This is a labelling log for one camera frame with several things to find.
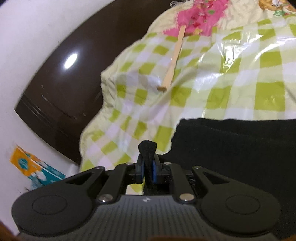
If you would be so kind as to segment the black pants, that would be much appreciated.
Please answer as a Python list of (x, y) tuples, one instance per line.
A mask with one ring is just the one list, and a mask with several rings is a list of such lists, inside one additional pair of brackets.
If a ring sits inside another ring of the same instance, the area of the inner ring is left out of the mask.
[(180, 165), (196, 201), (152, 183), (157, 144), (143, 141), (144, 193), (161, 236), (295, 240), (295, 120), (181, 120), (160, 162)]

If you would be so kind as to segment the orange blue tissue pack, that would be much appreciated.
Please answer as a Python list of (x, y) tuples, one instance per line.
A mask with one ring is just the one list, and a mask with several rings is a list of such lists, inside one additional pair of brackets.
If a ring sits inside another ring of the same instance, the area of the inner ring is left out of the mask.
[(66, 175), (16, 146), (10, 162), (31, 180), (30, 190), (64, 180)]

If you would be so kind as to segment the wooden back scratcher stick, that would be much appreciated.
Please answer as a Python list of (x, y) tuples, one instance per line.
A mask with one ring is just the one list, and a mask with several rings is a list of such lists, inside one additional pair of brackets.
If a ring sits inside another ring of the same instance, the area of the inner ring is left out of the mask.
[(162, 81), (162, 84), (157, 87), (158, 91), (165, 92), (171, 86), (171, 82), (174, 77), (175, 67), (177, 65), (178, 56), (181, 51), (182, 42), (183, 42), (183, 38), (185, 35), (185, 30), (186, 30), (186, 25), (182, 25), (179, 29), (177, 42), (174, 47), (173, 56), (171, 58), (170, 66), (168, 68), (168, 71), (166, 72), (166, 75)]

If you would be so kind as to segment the dark wooden headboard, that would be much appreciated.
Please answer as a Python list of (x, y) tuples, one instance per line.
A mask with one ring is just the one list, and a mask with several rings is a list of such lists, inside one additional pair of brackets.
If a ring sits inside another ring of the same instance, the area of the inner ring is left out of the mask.
[(113, 1), (73, 31), (48, 57), (15, 111), (55, 150), (80, 163), (80, 135), (103, 104), (100, 74), (141, 39), (169, 1)]

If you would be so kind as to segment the checkered floral bed sheet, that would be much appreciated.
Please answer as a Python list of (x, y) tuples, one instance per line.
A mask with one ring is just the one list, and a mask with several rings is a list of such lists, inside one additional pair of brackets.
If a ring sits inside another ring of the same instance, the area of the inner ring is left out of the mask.
[[(189, 1), (160, 15), (101, 73), (103, 106), (80, 138), (81, 171), (133, 162), (143, 140), (159, 153), (183, 118), (295, 118), (295, 8), (269, 1)], [(174, 77), (157, 90), (186, 25)]]

